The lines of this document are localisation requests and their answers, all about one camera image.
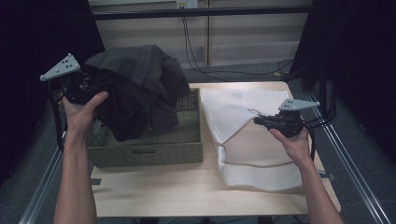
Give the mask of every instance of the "black cloth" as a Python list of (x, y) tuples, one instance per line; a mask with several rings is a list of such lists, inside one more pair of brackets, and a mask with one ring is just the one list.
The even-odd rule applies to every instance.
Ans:
[(107, 50), (84, 70), (109, 92), (97, 117), (118, 141), (170, 130), (178, 124), (177, 99), (190, 93), (179, 62), (156, 45)]

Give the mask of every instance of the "wrist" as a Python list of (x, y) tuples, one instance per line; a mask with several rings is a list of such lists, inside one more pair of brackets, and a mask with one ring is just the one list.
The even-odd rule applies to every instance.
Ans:
[(294, 162), (301, 172), (315, 168), (315, 164), (311, 157), (303, 157)]
[(64, 150), (79, 150), (86, 147), (87, 135), (85, 133), (68, 130), (64, 140)]

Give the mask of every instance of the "electrical outlet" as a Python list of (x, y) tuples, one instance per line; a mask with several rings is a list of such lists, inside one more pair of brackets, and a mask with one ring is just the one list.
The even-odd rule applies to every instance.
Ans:
[(187, 0), (176, 0), (176, 8), (187, 8)]
[(198, 8), (198, 0), (187, 0), (187, 8)]

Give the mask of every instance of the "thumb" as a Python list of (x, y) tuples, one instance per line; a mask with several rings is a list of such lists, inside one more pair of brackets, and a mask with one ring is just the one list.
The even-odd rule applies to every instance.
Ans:
[(92, 99), (85, 105), (88, 110), (93, 111), (108, 97), (108, 92), (102, 91), (92, 97)]

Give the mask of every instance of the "wall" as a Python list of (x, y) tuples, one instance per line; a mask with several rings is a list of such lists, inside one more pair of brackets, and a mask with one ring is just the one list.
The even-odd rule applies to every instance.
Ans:
[[(174, 9), (176, 1), (123, 0), (132, 4), (100, 6), (92, 11)], [(306, 6), (310, 0), (201, 0), (199, 7)], [(297, 50), (306, 14), (248, 15), (187, 18), (192, 52), (200, 66), (277, 62), (291, 59)], [(188, 67), (181, 18), (98, 21), (106, 49), (157, 44)]]

